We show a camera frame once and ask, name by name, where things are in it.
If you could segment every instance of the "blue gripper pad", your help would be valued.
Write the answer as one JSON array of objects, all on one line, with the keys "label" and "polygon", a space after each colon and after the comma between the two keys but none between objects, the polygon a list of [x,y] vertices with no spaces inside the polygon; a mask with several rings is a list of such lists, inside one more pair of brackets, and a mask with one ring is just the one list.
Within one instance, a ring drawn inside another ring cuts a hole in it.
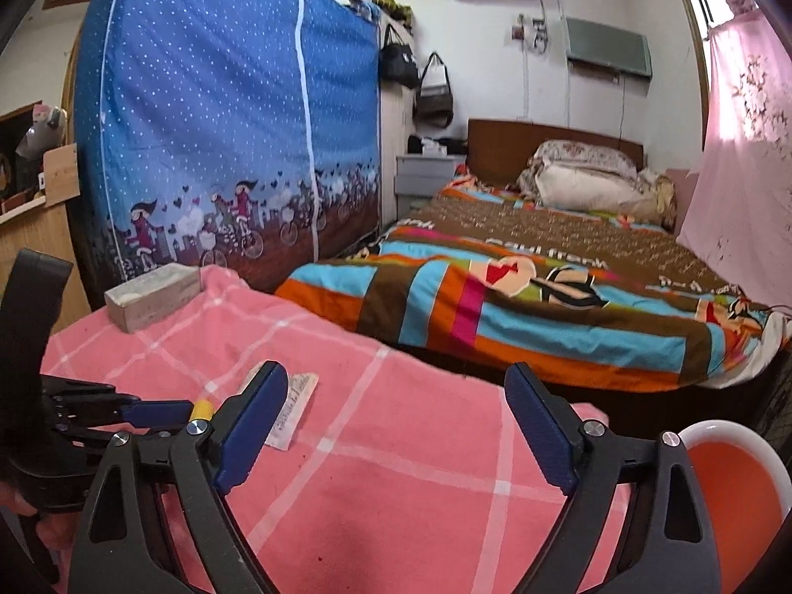
[{"label": "blue gripper pad", "polygon": [[573,446],[545,407],[520,366],[512,365],[504,380],[506,403],[523,432],[545,480],[570,496],[577,487]]},{"label": "blue gripper pad", "polygon": [[135,428],[181,428],[193,411],[189,400],[140,401],[118,409],[124,422]]},{"label": "blue gripper pad", "polygon": [[226,400],[226,403],[247,400],[247,407],[236,418],[220,444],[219,470],[215,474],[215,488],[220,494],[227,495],[233,487],[247,480],[286,402],[288,388],[286,369],[280,364],[267,362],[241,395]]}]

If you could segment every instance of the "yellow tape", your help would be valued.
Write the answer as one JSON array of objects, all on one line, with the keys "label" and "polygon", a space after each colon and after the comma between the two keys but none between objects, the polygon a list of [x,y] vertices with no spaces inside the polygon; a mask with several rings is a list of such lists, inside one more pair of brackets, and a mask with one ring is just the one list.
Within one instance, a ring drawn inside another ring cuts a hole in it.
[{"label": "yellow tape", "polygon": [[211,420],[215,414],[215,407],[209,400],[198,400],[193,405],[193,412],[190,413],[190,420]]}]

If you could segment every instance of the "window frame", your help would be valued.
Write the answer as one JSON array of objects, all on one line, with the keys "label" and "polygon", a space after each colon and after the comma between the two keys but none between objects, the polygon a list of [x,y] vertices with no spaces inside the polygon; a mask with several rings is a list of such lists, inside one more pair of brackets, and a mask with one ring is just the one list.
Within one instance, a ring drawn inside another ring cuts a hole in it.
[{"label": "window frame", "polygon": [[688,15],[688,26],[691,30],[696,67],[698,69],[698,87],[701,93],[701,149],[703,150],[704,143],[706,142],[707,123],[710,118],[710,74],[707,69],[706,56],[704,54],[704,40],[701,37],[701,30],[698,26],[698,17],[693,7],[693,1],[682,0],[682,4],[684,5],[685,13]]}]

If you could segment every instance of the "paper label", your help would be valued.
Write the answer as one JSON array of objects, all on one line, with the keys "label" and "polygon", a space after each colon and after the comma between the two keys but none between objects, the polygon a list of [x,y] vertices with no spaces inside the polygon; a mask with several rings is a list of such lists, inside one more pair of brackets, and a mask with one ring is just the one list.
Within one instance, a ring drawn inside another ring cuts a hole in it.
[{"label": "paper label", "polygon": [[308,400],[314,393],[318,381],[319,376],[316,373],[300,373],[289,377],[289,392],[286,395],[286,402],[280,409],[272,431],[269,432],[264,444],[278,450],[288,450],[297,424],[308,406]]}]

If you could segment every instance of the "metal screw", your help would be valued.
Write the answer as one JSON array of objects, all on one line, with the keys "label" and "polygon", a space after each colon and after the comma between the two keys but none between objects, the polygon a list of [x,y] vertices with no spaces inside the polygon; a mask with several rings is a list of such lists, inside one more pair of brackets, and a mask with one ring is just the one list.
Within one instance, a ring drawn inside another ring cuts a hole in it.
[{"label": "metal screw", "polygon": [[187,423],[187,432],[191,436],[199,436],[205,433],[209,428],[209,423],[206,420],[190,420]]},{"label": "metal screw", "polygon": [[587,436],[600,438],[605,435],[605,425],[599,420],[586,420],[583,423],[583,431]]},{"label": "metal screw", "polygon": [[662,439],[663,444],[668,444],[668,446],[680,446],[680,436],[677,436],[673,431],[664,432]]},{"label": "metal screw", "polygon": [[112,436],[110,442],[112,446],[124,446],[124,444],[129,442],[129,434],[126,431],[119,431],[115,436]]}]

